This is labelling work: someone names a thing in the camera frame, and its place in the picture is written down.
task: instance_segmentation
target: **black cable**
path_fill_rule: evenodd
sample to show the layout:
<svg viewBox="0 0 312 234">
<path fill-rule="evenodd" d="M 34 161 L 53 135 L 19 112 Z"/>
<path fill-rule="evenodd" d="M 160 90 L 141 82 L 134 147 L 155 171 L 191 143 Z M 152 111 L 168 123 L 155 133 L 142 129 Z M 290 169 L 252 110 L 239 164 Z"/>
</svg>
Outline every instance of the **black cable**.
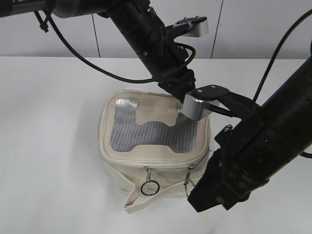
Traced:
<svg viewBox="0 0 312 234">
<path fill-rule="evenodd" d="M 268 68 L 267 68 L 267 70 L 265 71 L 264 76 L 263 76 L 263 78 L 262 78 L 262 80 L 261 80 L 261 82 L 260 82 L 260 84 L 259 84 L 259 86 L 258 86 L 258 89 L 257 89 L 257 91 L 256 91 L 256 93 L 255 93 L 255 95 L 254 95 L 254 98 L 253 98 L 254 102 L 257 101 L 257 99 L 258 99 L 258 97 L 259 97 L 259 94 L 260 94 L 260 92 L 261 92 L 261 89 L 263 88 L 263 85 L 264 85 L 264 83 L 265 83 L 265 81 L 266 81 L 266 79 L 267 79 L 267 77 L 268 77 L 268 74 L 269 74 L 269 72 L 270 72 L 270 70 L 271 70 L 271 68 L 272 68 L 272 66 L 273 66 L 273 64 L 274 64 L 274 62 L 275 62 L 275 60 L 276 60 L 276 57 L 277 57 L 277 55 L 278 55 L 280 49 L 282 48 L 283 44 L 285 43 L 285 41 L 287 40 L 287 38 L 289 37 L 289 35 L 295 30 L 295 28 L 296 28 L 299 24 L 301 24 L 301 23 L 302 23 L 307 17 L 309 17 L 310 15 L 312 15 L 312 9 L 311 9 L 310 11 L 308 11 L 307 13 L 305 13 L 302 17 L 300 17 L 300 18 L 290 27 L 290 29 L 286 32 L 286 34 L 284 35 L 284 37 L 282 38 L 282 40 L 281 40 L 280 43 L 278 44 L 278 46 L 277 46 L 277 48 L 276 48 L 276 50 L 275 50 L 275 52 L 274 52 L 274 54 L 273 54 L 273 56 L 272 56 L 272 58 L 271 58 L 271 61 L 270 61 L 269 65 L 268 65 Z"/>
<path fill-rule="evenodd" d="M 211 104 L 204 104 L 205 107 L 212 111 L 212 112 L 215 112 L 217 114 L 220 114 L 220 115 L 223 115 L 223 116 L 227 116 L 227 117 L 237 117 L 232 111 L 229 111 L 229 110 L 226 110 L 226 109 L 223 109 L 221 107 L 218 107 L 218 106 L 215 106 L 215 105 L 211 105 Z"/>
<path fill-rule="evenodd" d="M 185 44 L 181 44 L 181 43 L 177 43 L 180 46 L 184 46 L 185 48 L 189 49 L 192 51 L 191 56 L 188 58 L 187 61 L 185 61 L 184 64 L 182 64 L 181 66 L 179 66 L 178 68 L 175 69 L 171 69 L 168 70 L 167 72 L 165 72 L 161 77 L 157 77 L 157 78 L 151 78 L 151 79 L 144 79 L 144 80 L 132 80 L 132 79 L 126 79 L 126 78 L 122 78 L 119 77 L 115 74 L 112 74 L 108 71 L 103 70 L 102 68 L 94 65 L 93 63 L 91 63 L 90 61 L 86 60 L 83 56 L 81 56 L 69 43 L 68 41 L 64 38 L 64 36 L 62 35 L 62 33 L 60 32 L 60 30 L 58 29 L 58 27 L 56 26 L 55 22 L 53 21 L 52 17 L 49 16 L 47 11 L 44 11 L 45 14 L 47 15 L 47 17 L 49 17 L 49 22 L 53 28 L 53 30 L 55 31 L 55 33 L 57 34 L 57 36 L 59 37 L 59 39 L 63 42 L 63 44 L 69 49 L 69 51 L 74 54 L 79 60 L 81 60 L 82 62 L 84 62 L 85 64 L 87 64 L 88 66 L 92 67 L 93 69 L 111 77 L 114 78 L 116 80 L 122 81 L 122 82 L 126 82 L 126 83 L 131 83 L 131 84 L 146 84 L 146 83 L 151 83 L 154 81 L 162 81 L 162 79 L 165 79 L 166 77 L 173 75 L 174 73 L 176 73 L 178 70 L 184 68 L 185 66 L 189 65 L 191 63 L 191 61 L 195 58 L 195 49 L 189 45 L 185 45 Z"/>
<path fill-rule="evenodd" d="M 305 157 L 305 158 L 312 159 L 312 154 L 309 154 L 309 153 L 306 153 L 306 152 L 302 152 L 302 153 L 300 154 L 300 156 L 303 156 L 303 157 Z"/>
</svg>

